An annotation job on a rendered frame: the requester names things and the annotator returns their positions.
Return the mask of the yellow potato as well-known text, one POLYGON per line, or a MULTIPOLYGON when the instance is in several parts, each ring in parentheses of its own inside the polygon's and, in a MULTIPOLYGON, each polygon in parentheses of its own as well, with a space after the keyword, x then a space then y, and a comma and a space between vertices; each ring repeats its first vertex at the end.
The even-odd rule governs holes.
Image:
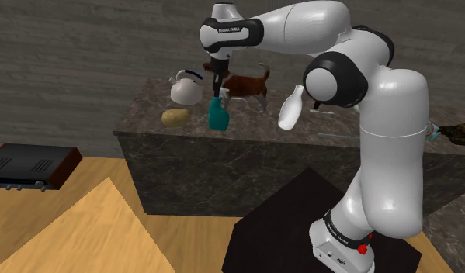
POLYGON ((167 127, 182 127, 191 119, 187 109, 169 109, 162 113, 161 121, 167 127))

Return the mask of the black and brown box appliance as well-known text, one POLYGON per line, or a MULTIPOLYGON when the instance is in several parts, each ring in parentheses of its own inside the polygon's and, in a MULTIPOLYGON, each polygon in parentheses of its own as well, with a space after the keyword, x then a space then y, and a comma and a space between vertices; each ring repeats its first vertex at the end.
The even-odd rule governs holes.
POLYGON ((76 147, 4 143, 0 146, 0 188, 58 190, 81 160, 76 147))

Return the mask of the teal bottle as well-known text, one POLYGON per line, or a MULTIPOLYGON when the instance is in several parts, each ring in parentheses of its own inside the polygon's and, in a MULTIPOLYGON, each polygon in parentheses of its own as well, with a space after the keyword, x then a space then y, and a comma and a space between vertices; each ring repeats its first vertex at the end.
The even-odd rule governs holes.
POLYGON ((209 128, 212 130, 226 131, 230 116, 222 106, 222 98, 213 97, 208 111, 209 128))

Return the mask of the light blue cup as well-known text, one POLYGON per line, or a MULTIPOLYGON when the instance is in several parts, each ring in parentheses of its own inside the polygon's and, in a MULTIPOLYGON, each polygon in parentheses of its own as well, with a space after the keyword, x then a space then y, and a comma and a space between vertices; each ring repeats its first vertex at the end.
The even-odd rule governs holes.
POLYGON ((426 131, 425 131, 425 139, 428 141, 434 141, 438 135, 441 133, 439 132, 439 127, 434 124, 432 121, 427 121, 426 131))

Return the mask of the brown and white dog figure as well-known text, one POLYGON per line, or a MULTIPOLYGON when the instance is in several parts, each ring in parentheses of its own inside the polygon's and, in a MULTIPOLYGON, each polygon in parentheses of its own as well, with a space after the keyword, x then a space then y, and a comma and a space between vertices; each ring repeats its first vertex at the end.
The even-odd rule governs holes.
POLYGON ((260 65, 265 68, 265 73, 258 78, 237 75, 229 70, 222 73, 223 83, 220 88, 220 97, 224 109, 227 109, 230 100, 233 98, 245 100, 247 97, 254 97, 261 107, 260 112, 264 113, 267 110, 267 87, 265 82, 269 78, 270 67, 266 63, 260 63, 260 65))

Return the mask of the black robot stand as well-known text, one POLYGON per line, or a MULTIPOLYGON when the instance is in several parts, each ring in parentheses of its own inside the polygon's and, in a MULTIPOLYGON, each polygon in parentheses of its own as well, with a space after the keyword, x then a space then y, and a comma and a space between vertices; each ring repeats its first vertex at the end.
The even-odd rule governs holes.
POLYGON ((231 234, 223 273, 359 273, 329 242, 314 256, 309 229, 343 194, 311 168, 239 220, 231 234))

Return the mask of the white bottle vase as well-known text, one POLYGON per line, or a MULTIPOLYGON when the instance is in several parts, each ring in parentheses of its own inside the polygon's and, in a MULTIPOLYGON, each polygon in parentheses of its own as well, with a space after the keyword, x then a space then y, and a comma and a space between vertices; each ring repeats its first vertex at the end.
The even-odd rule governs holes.
POLYGON ((278 118, 278 126, 282 130, 291 130, 302 112, 303 85, 296 85, 293 93, 284 101, 278 118))

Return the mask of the grey knife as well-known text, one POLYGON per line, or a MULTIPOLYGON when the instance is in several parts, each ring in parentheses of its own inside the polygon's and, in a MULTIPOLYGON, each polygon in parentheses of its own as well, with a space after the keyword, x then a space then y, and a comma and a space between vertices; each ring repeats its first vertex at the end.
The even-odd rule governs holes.
POLYGON ((347 135, 338 135, 338 134, 330 134, 330 133, 318 133, 318 137, 324 138, 341 138, 341 139, 359 139, 359 136, 347 136, 347 135))

